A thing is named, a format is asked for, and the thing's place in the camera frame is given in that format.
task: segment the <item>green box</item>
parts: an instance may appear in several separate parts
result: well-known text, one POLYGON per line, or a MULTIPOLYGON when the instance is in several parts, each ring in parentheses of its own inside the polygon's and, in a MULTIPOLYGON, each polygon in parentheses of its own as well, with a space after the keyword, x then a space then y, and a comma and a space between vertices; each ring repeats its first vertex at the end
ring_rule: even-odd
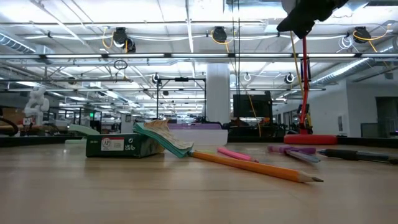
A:
POLYGON ((156 140, 142 134, 101 134, 87 137, 86 157, 142 158, 163 150, 156 140))

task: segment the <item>purple tray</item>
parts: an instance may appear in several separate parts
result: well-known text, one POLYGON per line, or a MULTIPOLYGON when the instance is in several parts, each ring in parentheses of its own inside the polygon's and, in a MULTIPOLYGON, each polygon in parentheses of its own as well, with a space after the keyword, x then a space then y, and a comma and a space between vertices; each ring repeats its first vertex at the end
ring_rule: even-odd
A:
POLYGON ((169 129, 188 129, 188 130, 221 130, 219 124, 201 124, 201 123, 191 123, 191 124, 167 124, 169 129))

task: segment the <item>humanoid robot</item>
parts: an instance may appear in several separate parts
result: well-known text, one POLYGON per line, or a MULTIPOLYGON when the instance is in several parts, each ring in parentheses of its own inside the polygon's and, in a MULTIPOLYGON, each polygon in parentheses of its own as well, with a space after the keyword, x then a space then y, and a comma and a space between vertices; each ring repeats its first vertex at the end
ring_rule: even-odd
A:
POLYGON ((45 91, 45 87, 33 87, 33 90, 29 93, 30 99, 24 109, 24 113, 27 117, 35 117, 36 125, 43 125, 43 112, 48 111, 50 107, 49 100, 44 98, 45 91))

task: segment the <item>black monitor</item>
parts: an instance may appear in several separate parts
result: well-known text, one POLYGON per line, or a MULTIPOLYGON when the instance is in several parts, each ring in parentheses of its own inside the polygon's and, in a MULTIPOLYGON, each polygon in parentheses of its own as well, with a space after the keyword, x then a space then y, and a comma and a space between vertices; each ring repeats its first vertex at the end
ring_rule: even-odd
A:
MULTIPOLYGON (((270 93, 250 95, 250 98, 258 118, 272 118, 272 98, 270 93)), ((234 117, 254 117, 249 95, 234 95, 234 117)))

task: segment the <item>white pillar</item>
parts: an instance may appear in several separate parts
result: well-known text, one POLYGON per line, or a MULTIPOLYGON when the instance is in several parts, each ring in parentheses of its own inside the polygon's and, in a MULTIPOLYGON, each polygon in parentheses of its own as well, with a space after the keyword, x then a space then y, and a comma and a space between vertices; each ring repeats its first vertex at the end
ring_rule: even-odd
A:
POLYGON ((206 115, 208 121, 229 122, 231 101, 227 63, 209 63, 206 76, 206 115))

